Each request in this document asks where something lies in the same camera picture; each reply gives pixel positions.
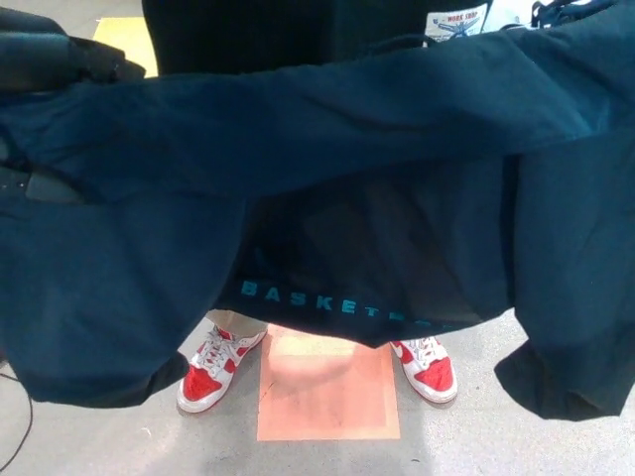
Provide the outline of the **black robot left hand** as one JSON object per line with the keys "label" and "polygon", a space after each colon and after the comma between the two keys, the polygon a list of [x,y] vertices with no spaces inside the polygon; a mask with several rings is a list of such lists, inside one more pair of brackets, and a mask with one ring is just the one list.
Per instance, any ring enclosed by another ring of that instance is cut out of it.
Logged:
{"label": "black robot left hand", "polygon": [[[73,84],[142,79],[146,70],[114,47],[68,35],[54,20],[1,9],[1,104],[40,99]],[[74,184],[19,156],[1,135],[1,196],[84,203]]]}

